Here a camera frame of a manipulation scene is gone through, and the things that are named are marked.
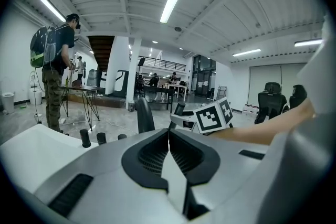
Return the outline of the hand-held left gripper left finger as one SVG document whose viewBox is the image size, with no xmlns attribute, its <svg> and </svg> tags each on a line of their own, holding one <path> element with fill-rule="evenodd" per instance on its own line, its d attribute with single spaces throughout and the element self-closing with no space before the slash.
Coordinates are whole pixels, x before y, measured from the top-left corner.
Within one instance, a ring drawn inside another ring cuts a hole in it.
<svg viewBox="0 0 336 224">
<path fill-rule="evenodd" d="M 35 191 L 66 219 L 183 219 L 162 176 L 168 131 L 151 131 L 94 147 Z"/>
</svg>

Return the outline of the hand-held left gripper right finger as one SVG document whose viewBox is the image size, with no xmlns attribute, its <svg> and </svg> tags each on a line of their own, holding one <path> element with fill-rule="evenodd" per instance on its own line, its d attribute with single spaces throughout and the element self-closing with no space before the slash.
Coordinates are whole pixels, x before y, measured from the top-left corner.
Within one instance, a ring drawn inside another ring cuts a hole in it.
<svg viewBox="0 0 336 224">
<path fill-rule="evenodd" d="M 274 179 L 274 149 L 169 132 L 170 219 L 259 219 Z"/>
</svg>

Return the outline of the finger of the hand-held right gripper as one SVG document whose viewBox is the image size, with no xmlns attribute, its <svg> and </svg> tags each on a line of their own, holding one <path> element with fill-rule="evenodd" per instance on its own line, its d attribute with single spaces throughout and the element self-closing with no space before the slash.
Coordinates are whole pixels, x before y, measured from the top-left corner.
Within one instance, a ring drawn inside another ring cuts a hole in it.
<svg viewBox="0 0 336 224">
<path fill-rule="evenodd" d="M 184 121 L 188 121 L 188 118 L 181 116 L 181 115 L 177 115 L 177 114 L 171 114 L 170 115 L 170 127 L 184 127 L 183 122 Z"/>
</svg>

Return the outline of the black corded handheld tool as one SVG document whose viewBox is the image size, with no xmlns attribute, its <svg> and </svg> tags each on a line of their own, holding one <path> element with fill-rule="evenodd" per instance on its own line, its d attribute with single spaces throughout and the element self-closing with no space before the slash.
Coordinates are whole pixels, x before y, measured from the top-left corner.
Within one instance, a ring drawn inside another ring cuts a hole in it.
<svg viewBox="0 0 336 224">
<path fill-rule="evenodd" d="M 179 102 L 175 108 L 175 111 L 173 114 L 170 115 L 171 122 L 169 124 L 169 129 L 175 129 L 176 123 L 173 121 L 173 116 L 181 116 L 185 108 L 184 102 Z"/>
</svg>

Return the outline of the person's right forearm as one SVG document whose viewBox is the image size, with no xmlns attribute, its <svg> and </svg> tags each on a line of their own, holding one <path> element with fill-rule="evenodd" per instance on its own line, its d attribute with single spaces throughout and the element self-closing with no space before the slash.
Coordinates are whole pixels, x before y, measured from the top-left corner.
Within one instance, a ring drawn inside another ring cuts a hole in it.
<svg viewBox="0 0 336 224">
<path fill-rule="evenodd" d="M 213 132 L 210 136 L 228 141 L 270 145 L 277 134 L 289 132 L 305 120 L 312 118 L 314 114 L 313 105 L 306 98 L 299 106 L 268 121 L 249 127 L 222 129 Z"/>
</svg>

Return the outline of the white bathtub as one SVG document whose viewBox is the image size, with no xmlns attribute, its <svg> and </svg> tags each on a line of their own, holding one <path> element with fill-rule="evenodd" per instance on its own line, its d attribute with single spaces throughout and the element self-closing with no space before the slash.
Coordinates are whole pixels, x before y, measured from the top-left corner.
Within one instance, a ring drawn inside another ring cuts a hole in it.
<svg viewBox="0 0 336 224">
<path fill-rule="evenodd" d="M 184 224 L 187 219 L 66 219 L 49 209 L 35 191 L 51 175 L 99 146 L 82 147 L 80 139 L 55 132 L 38 124 L 0 145 L 0 161 L 20 198 L 46 224 Z M 163 166 L 169 180 L 169 154 Z"/>
</svg>

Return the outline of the folded metal trolley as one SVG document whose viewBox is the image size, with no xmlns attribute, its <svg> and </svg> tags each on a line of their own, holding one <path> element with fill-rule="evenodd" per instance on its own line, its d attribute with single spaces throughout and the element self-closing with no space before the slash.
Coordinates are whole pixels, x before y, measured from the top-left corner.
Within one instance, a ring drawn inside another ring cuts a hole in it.
<svg viewBox="0 0 336 224">
<path fill-rule="evenodd" d="M 226 97 L 227 87 L 226 86 L 219 86 L 217 90 L 217 100 L 220 100 L 222 98 Z"/>
</svg>

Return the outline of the white table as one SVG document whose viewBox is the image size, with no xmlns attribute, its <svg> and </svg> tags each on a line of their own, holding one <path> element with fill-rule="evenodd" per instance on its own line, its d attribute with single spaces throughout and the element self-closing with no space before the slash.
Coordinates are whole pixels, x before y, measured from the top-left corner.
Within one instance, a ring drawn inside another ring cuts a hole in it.
<svg viewBox="0 0 336 224">
<path fill-rule="evenodd" d="M 177 95 L 179 95 L 179 90 L 180 89 L 183 89 L 184 90 L 184 93 L 183 93 L 183 101 L 185 101 L 186 99 L 186 92 L 187 92 L 187 86 L 183 86 L 183 85 L 180 85 L 180 84 L 168 84 L 168 87 L 169 88 L 177 88 Z"/>
</svg>

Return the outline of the black curved faucet spout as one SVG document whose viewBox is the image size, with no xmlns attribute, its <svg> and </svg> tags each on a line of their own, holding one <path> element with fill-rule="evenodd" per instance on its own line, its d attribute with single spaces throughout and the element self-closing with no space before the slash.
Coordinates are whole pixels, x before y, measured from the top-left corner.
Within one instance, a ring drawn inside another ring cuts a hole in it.
<svg viewBox="0 0 336 224">
<path fill-rule="evenodd" d="M 153 115 L 148 101 L 141 97 L 137 104 L 138 133 L 145 133 L 155 130 Z"/>
</svg>

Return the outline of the row of white plastic jugs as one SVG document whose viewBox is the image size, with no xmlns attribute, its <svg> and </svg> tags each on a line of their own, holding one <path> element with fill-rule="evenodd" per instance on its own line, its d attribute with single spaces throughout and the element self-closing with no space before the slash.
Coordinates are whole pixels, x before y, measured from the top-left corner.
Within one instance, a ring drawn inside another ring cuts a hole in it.
<svg viewBox="0 0 336 224">
<path fill-rule="evenodd" d="M 245 104 L 243 107 L 243 114 L 257 115 L 259 113 L 259 107 L 252 104 Z"/>
</svg>

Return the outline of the black mezzanine railing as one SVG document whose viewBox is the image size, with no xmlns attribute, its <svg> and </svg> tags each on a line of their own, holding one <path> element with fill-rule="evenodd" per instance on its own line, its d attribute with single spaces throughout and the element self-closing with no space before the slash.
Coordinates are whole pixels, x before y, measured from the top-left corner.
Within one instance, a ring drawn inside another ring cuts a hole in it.
<svg viewBox="0 0 336 224">
<path fill-rule="evenodd" d="M 183 72 L 186 70 L 186 65 L 184 64 L 156 59 L 156 58 L 138 56 L 137 64 L 139 64 L 140 62 L 142 62 L 144 66 L 172 69 L 172 70 L 183 71 Z"/>
</svg>

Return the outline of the black office chair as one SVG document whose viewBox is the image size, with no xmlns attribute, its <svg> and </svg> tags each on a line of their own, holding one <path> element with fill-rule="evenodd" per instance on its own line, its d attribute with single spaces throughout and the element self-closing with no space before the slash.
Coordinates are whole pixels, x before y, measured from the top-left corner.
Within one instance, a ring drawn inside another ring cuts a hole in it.
<svg viewBox="0 0 336 224">
<path fill-rule="evenodd" d="M 293 86 L 292 96 L 289 98 L 290 109 L 296 108 L 307 98 L 307 92 L 300 84 Z"/>
<path fill-rule="evenodd" d="M 286 103 L 287 100 L 282 94 L 280 84 L 277 82 L 267 82 L 264 91 L 258 93 L 259 111 L 254 123 L 259 124 L 264 122 L 266 117 L 270 120 L 280 115 Z"/>
</svg>

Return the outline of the white square pillar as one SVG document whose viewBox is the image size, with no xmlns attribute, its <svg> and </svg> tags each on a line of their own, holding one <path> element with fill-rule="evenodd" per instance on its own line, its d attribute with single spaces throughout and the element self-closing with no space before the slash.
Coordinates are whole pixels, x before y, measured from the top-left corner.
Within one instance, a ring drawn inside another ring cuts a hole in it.
<svg viewBox="0 0 336 224">
<path fill-rule="evenodd" d="M 137 60 L 139 57 L 140 47 L 141 47 L 141 38 L 136 38 L 134 40 L 132 56 L 130 61 L 129 75 L 128 75 L 128 87 L 126 94 L 126 104 L 125 107 L 127 110 L 130 110 L 130 104 L 134 103 L 134 86 L 135 86 L 135 75 L 137 71 Z"/>
</svg>

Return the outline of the white cabin with black trim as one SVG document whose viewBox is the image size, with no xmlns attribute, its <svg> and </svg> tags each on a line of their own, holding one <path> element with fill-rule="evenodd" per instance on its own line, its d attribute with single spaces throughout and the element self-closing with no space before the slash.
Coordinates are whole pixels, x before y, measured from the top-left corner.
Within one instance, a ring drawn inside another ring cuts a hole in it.
<svg viewBox="0 0 336 224">
<path fill-rule="evenodd" d="M 112 96 L 125 98 L 127 94 L 127 83 L 128 83 L 129 71 L 118 70 L 117 77 L 114 84 L 114 91 Z M 107 81 L 107 72 L 102 72 L 100 87 L 105 89 Z"/>
</svg>

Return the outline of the dark wooden staircase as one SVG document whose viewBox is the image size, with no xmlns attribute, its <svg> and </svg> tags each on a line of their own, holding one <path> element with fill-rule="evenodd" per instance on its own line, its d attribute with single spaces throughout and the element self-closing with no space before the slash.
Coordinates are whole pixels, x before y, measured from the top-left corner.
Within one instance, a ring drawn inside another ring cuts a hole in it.
<svg viewBox="0 0 336 224">
<path fill-rule="evenodd" d="M 114 36 L 88 36 L 98 70 L 107 72 Z"/>
</svg>

